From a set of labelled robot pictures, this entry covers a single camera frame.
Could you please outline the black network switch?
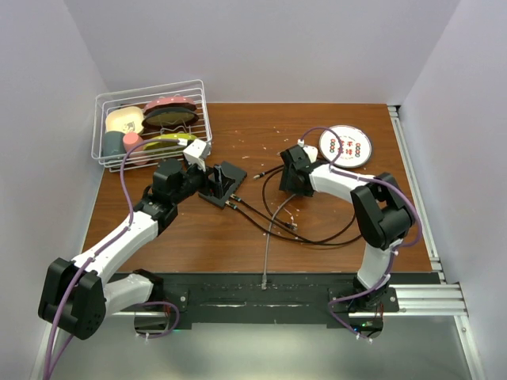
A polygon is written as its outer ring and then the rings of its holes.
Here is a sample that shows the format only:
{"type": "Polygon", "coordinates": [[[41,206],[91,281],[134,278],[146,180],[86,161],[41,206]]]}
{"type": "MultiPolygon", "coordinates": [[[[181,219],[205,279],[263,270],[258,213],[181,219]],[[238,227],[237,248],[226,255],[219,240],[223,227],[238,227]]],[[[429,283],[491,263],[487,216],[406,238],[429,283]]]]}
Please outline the black network switch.
{"type": "Polygon", "coordinates": [[[212,168],[207,167],[207,182],[198,195],[210,204],[224,209],[230,196],[237,192],[246,177],[247,171],[228,161],[222,161],[212,168]]]}

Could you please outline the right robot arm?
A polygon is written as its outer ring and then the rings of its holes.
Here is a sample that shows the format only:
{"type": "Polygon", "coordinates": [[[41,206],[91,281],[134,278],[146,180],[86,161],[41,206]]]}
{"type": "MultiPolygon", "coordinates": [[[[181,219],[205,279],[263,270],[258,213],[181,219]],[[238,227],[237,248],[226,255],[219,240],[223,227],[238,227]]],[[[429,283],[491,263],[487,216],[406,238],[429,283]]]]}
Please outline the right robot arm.
{"type": "Polygon", "coordinates": [[[284,163],[280,190],[297,196],[325,193],[353,205],[365,240],[363,260],[353,294],[330,301],[329,309],[353,301],[360,310],[372,310],[391,279],[398,251],[421,238],[419,214],[389,173],[361,176],[318,160],[311,153],[313,149],[300,143],[280,153],[284,163]]]}

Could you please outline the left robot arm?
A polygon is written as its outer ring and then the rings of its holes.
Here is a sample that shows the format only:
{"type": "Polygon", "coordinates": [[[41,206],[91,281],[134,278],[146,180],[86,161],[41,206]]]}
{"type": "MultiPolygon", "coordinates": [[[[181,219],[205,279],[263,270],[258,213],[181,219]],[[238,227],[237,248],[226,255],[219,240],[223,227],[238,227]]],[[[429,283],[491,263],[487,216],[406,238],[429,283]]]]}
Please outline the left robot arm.
{"type": "Polygon", "coordinates": [[[163,282],[144,270],[112,282],[117,269],[158,237],[177,217],[177,206],[195,193],[224,204],[240,180],[224,161],[212,167],[184,167],[169,159],[154,171],[142,199],[124,222],[91,249],[72,260],[58,258],[47,270],[38,315],[80,340],[90,338],[103,320],[140,304],[156,310],[164,301],[163,282]]]}

